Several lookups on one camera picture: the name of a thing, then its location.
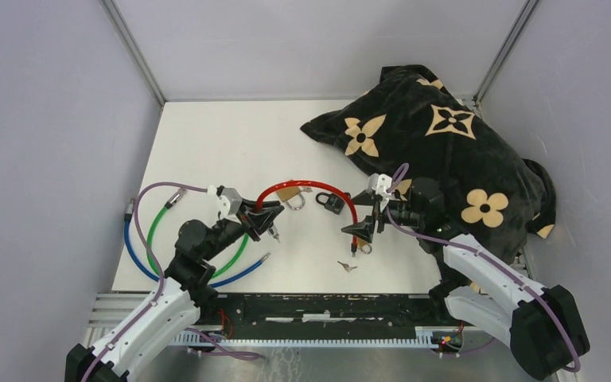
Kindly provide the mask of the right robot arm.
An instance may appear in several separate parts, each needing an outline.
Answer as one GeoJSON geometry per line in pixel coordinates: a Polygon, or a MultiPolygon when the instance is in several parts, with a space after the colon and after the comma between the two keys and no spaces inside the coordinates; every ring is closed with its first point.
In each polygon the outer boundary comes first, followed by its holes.
{"type": "Polygon", "coordinates": [[[574,296],[561,285],[547,287],[522,275],[485,249],[447,215],[436,181],[416,178],[401,194],[390,176],[373,174],[367,188],[346,202],[371,212],[344,233],[371,243],[389,224],[454,272],[430,291],[427,312],[433,322],[457,319],[476,326],[506,345],[536,380],[581,369],[590,342],[574,296]]]}

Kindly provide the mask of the small brass padlock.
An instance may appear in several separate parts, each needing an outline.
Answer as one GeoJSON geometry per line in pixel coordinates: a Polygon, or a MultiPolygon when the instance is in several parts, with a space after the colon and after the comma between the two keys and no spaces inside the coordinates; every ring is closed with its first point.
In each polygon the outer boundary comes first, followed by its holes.
{"type": "Polygon", "coordinates": [[[365,255],[369,255],[372,253],[372,245],[362,239],[358,239],[357,250],[365,255]]]}

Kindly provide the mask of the small padlock keys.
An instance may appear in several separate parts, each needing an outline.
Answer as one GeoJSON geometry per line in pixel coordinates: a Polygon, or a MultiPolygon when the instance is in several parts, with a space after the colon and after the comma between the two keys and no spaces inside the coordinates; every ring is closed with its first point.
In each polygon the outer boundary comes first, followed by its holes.
{"type": "Polygon", "coordinates": [[[357,266],[351,266],[351,265],[349,265],[347,263],[342,263],[341,261],[338,261],[337,263],[340,264],[343,267],[343,269],[346,272],[348,272],[348,273],[350,273],[351,271],[357,269],[357,266]]]}

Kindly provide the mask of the red cable lock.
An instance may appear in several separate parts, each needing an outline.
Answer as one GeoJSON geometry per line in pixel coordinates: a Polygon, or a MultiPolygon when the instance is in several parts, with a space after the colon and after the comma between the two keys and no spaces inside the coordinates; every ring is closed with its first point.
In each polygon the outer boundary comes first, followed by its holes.
{"type": "Polygon", "coordinates": [[[356,206],[353,204],[352,198],[350,196],[347,196],[343,191],[341,191],[337,187],[335,187],[333,185],[329,185],[329,184],[321,182],[321,181],[288,180],[288,181],[283,181],[283,182],[279,182],[279,183],[277,183],[275,185],[272,185],[272,186],[268,187],[267,189],[263,190],[259,194],[259,197],[255,201],[255,207],[253,208],[253,211],[254,212],[260,212],[263,209],[263,202],[272,193],[276,193],[277,191],[279,191],[281,189],[286,189],[286,188],[291,188],[291,187],[300,187],[300,186],[307,186],[307,187],[311,187],[311,188],[315,188],[315,189],[321,189],[321,190],[329,191],[330,193],[335,194],[336,196],[341,198],[345,202],[345,204],[348,206],[348,210],[351,213],[352,222],[354,224],[360,222],[358,214],[357,214],[357,211],[356,211],[356,206]]]}

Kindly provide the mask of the large brass padlock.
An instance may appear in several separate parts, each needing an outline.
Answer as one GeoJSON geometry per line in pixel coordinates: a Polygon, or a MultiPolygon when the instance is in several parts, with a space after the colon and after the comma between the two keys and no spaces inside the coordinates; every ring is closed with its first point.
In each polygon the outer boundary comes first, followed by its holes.
{"type": "Polygon", "coordinates": [[[306,204],[306,200],[299,186],[284,187],[277,190],[275,194],[288,209],[293,211],[302,209],[306,204]]]}

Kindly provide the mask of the black padlock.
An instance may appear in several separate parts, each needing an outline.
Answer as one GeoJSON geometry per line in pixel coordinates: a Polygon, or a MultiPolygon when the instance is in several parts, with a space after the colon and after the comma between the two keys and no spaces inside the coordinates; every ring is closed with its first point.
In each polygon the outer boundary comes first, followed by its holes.
{"type": "Polygon", "coordinates": [[[315,197],[315,201],[321,205],[325,210],[332,212],[336,215],[340,215],[344,207],[346,206],[345,200],[335,193],[318,193],[315,197]]]}

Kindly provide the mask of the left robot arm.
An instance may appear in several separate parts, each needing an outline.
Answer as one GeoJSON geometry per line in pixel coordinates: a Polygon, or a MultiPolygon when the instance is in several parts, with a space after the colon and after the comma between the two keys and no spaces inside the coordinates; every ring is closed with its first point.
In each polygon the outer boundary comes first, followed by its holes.
{"type": "Polygon", "coordinates": [[[178,334],[216,318],[218,293],[209,284],[216,269],[210,260],[244,236],[258,241],[285,209],[278,201],[229,203],[233,220],[221,217],[213,226],[200,220],[183,223],[158,286],[107,335],[89,347],[72,348],[64,380],[134,381],[178,334]]]}

